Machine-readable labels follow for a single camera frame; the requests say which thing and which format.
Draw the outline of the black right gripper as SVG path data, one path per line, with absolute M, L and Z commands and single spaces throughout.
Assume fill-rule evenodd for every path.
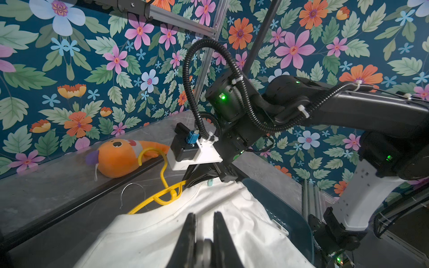
M 219 178 L 221 182 L 228 183 L 231 181 L 242 181 L 249 176 L 237 168 L 233 164 L 221 163 L 208 163 L 190 165 L 184 174 L 182 181 L 185 181 L 185 188 L 190 188 L 209 181 L 210 179 Z

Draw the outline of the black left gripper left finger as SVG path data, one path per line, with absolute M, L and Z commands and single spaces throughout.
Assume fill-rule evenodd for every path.
M 194 267 L 194 246 L 196 243 L 196 216 L 189 213 L 185 219 L 176 246 L 166 268 Z

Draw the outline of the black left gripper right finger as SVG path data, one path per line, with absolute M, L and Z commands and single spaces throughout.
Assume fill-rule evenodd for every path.
M 221 212 L 215 212 L 213 216 L 212 267 L 244 267 Z

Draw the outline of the white t-shirt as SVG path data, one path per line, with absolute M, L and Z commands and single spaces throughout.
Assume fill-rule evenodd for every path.
M 240 182 L 200 183 L 171 204 L 123 214 L 79 268 L 310 268 L 312 263 Z

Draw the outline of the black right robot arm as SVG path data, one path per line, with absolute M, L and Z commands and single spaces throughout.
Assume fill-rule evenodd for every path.
M 220 136 L 207 132 L 191 90 L 189 67 L 203 48 L 218 52 L 230 68 L 206 97 L 227 124 Z M 370 218 L 393 189 L 429 176 L 429 104 L 423 99 L 381 96 L 366 80 L 331 86 L 290 75 L 274 79 L 260 94 L 227 49 L 212 39 L 198 40 L 188 49 L 183 85 L 201 141 L 210 144 L 212 163 L 231 164 L 262 136 L 297 125 L 364 131 L 356 172 L 339 200 L 326 209 L 325 221 L 315 232 L 324 253 L 357 249 Z

